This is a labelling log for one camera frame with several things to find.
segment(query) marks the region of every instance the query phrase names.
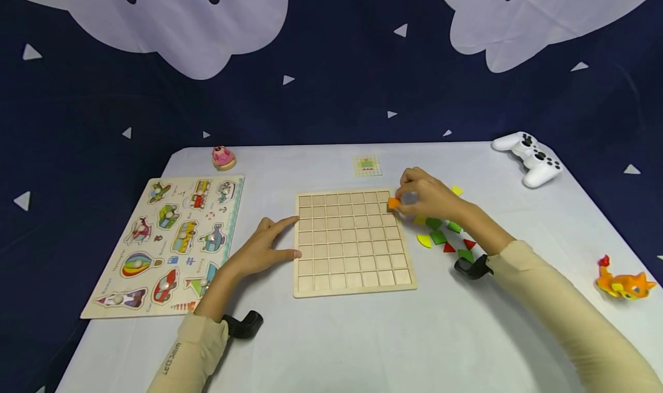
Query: white triangle decoration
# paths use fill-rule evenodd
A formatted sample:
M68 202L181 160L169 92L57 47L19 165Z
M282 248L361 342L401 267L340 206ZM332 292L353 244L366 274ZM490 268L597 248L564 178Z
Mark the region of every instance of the white triangle decoration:
M21 196L18 196L14 199L14 203L21 207L21 209L28 211L30 207L30 192L25 192Z
M578 62L578 65L574 66L573 69L571 70L571 72L584 70L585 68L588 68L588 67L589 67L589 65L587 65L587 63Z
M395 30L394 33L405 38L407 36L407 23Z
M633 165L628 165L626 169L624 170L624 174L640 174L640 170L638 170L635 166Z
M32 45L25 44L25 49L23 49L23 61L38 60L42 56L36 49L32 48Z

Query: white table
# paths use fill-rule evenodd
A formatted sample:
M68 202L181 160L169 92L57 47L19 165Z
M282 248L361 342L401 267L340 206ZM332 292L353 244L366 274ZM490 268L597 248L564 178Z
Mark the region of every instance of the white table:
M530 190L518 163L489 143L238 147L245 174L234 249L259 219L292 215L297 192L396 188L418 165L525 239L641 351L663 378L663 291L615 302L593 287L597 261L645 270L569 172ZM376 154L383 176L356 178L352 157ZM208 148L173 154L164 176L215 175ZM273 268L241 291L229 311L265 318L252 341L232 342L209 392L566 392L580 383L553 338L489 276L470 283L455 257L406 236L415 291L296 300L292 265ZM280 247L293 245L292 231ZM181 317L92 320L58 392L145 392Z

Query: orange block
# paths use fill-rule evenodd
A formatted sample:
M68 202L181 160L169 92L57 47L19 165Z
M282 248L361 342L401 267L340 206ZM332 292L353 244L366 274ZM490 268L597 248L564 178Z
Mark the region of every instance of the orange block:
M396 208L400 205L401 205L401 200L397 199L396 197L389 197L389 199L387 200L387 209L388 210L391 210L391 211L396 210Z

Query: red triangle piece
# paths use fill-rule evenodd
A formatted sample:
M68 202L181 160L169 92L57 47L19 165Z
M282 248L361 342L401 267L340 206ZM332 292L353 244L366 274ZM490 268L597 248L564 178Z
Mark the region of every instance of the red triangle piece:
M475 241L471 241L469 239L463 239L463 242L465 242L465 246L467 246L467 248L470 250L472 250L472 248L474 248L474 245L477 244Z

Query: wooden peg puzzle board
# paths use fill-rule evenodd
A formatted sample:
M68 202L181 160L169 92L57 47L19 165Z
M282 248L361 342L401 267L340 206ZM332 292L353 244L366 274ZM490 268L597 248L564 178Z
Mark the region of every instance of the wooden peg puzzle board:
M81 318L186 314L230 256L244 176L149 180Z
M301 193L296 197L294 296L416 289L400 219L387 189Z

